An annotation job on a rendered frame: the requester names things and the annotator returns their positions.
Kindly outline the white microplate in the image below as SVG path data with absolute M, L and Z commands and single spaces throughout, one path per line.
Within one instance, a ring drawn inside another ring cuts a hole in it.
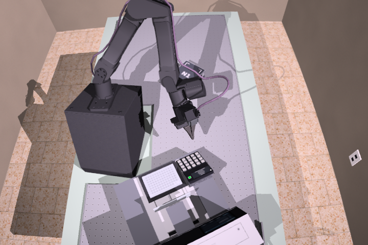
M 145 175 L 142 179 L 150 198 L 182 184 L 173 164 Z

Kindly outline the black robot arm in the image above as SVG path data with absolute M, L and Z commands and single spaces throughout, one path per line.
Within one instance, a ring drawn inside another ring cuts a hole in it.
M 197 124 L 199 114 L 196 114 L 197 108 L 190 100 L 206 96 L 206 89 L 199 76 L 182 80 L 179 78 L 172 16 L 168 4 L 164 0 L 130 0 L 124 12 L 120 26 L 94 68 L 96 94 L 89 110 L 109 110 L 118 89 L 118 84 L 112 84 L 110 77 L 120 65 L 123 53 L 144 19 L 152 18 L 159 57 L 160 83 L 166 88 L 172 105 L 181 105 L 172 107 L 176 119 L 179 122 L 186 120 L 189 126 Z

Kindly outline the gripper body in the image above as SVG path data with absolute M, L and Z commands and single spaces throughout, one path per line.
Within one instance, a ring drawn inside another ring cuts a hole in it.
M 183 104 L 186 104 L 187 102 L 188 102 L 188 100 L 186 102 L 184 102 Z M 173 107 L 179 107 L 179 106 L 181 106 L 181 105 L 173 105 Z M 171 118 L 170 121 L 171 121 L 171 123 L 174 123 L 174 125 L 176 126 L 177 129 L 181 129 L 181 128 L 185 127 L 185 126 L 188 126 L 186 120 L 183 120 L 183 121 L 180 121 L 179 122 L 176 119 L 176 117 Z

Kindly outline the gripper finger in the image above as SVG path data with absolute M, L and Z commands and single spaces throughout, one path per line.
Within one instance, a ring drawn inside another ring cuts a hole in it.
M 188 133 L 188 135 L 190 136 L 190 138 L 193 140 L 193 136 L 192 136 L 192 132 L 191 132 L 190 126 L 188 125 L 188 126 L 185 126 L 183 128 L 186 130 L 186 132 Z
M 190 126 L 190 129 L 191 129 L 191 132 L 192 132 L 193 139 L 194 139 L 195 126 L 196 126 L 196 125 Z

